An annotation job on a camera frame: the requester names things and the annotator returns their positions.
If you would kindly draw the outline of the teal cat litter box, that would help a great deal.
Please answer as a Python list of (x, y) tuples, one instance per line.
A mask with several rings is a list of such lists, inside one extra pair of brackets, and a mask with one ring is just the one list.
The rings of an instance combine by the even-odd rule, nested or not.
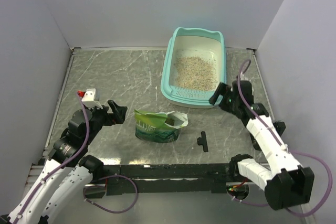
[[(215, 89), (201, 91), (176, 86), (174, 63), (177, 58), (182, 57), (214, 60), (217, 80)], [(169, 41), (162, 70), (161, 92), (165, 98), (175, 105), (209, 109), (212, 108), (212, 104), (208, 100), (214, 94), (218, 84), (226, 82), (226, 79), (226, 47), (223, 34), (220, 31), (202, 28), (178, 27)]]

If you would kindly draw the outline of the green cat litter bag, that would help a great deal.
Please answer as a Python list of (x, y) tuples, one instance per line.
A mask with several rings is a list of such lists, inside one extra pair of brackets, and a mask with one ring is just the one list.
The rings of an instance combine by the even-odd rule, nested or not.
[(134, 110), (135, 136), (143, 141), (154, 143), (174, 142), (179, 138), (181, 129), (188, 126), (185, 113), (149, 112)]

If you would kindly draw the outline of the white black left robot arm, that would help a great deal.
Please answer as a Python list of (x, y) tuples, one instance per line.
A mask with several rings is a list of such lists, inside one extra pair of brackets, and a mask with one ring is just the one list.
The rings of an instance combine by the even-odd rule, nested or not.
[(101, 108), (82, 104), (57, 140), (43, 170), (18, 206), (1, 223), (53, 223), (68, 201), (90, 182), (103, 179), (103, 162), (88, 146), (104, 126), (123, 124), (127, 107), (109, 100)]

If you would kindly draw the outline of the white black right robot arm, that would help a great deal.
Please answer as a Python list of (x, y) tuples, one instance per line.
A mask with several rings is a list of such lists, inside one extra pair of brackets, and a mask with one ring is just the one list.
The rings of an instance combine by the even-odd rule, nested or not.
[(235, 181), (247, 178), (264, 191), (266, 201), (273, 210), (280, 210), (310, 201), (314, 173), (303, 167), (289, 152), (281, 140), (267, 109), (254, 102), (252, 85), (249, 81), (234, 81), (231, 86), (219, 83), (209, 99), (219, 107), (240, 119), (257, 143), (269, 165), (263, 167), (248, 154), (238, 154), (229, 162), (229, 175)]

